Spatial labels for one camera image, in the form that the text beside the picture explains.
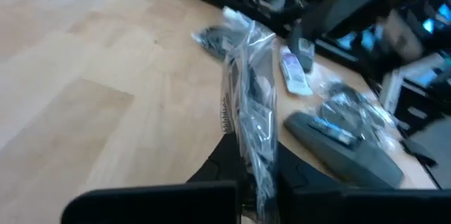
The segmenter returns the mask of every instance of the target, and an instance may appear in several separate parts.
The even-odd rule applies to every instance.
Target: plastic packaging
[[[393,150],[396,139],[385,131],[395,127],[395,123],[386,111],[341,82],[329,83],[325,91],[328,98],[315,110],[318,117],[355,137]]]
[[[280,48],[279,60],[288,91],[298,95],[313,94],[301,63],[297,60],[296,55],[291,53],[288,47],[283,46]]]
[[[238,32],[224,59],[222,121],[224,132],[235,132],[248,178],[254,185],[259,223],[277,223],[276,88],[273,77],[273,46],[276,35],[225,8],[224,27]]]

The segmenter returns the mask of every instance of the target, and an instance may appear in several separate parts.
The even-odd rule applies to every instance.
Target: plastic bag
[[[318,117],[355,137],[393,150],[396,139],[385,133],[388,128],[395,127],[390,114],[344,83],[329,82],[327,85],[325,97],[328,98],[315,110]]]
[[[222,121],[224,133],[235,132],[249,180],[254,182],[256,221],[277,223],[276,88],[273,46],[276,35],[229,8],[224,27],[238,32],[223,64]]]

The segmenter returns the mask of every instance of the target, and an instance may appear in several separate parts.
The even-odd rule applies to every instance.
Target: desk
[[[221,11],[198,0],[0,0],[0,223],[57,223],[77,194],[186,181],[218,144],[221,65],[190,36]],[[368,92],[360,76],[316,58]],[[320,102],[285,94],[279,124]],[[280,140],[323,166],[280,128]],[[432,187],[403,152],[403,187]]]

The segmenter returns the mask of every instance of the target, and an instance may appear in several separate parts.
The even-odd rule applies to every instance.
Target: clear plastic bag
[[[393,150],[396,139],[387,131],[395,127],[395,122],[389,113],[342,82],[328,82],[325,86],[323,93],[326,100],[310,113],[314,112],[355,137]]]
[[[248,178],[253,180],[259,223],[277,223],[276,88],[273,46],[276,35],[239,12],[224,9],[224,27],[239,32],[224,58],[222,122],[224,133],[235,132]]]

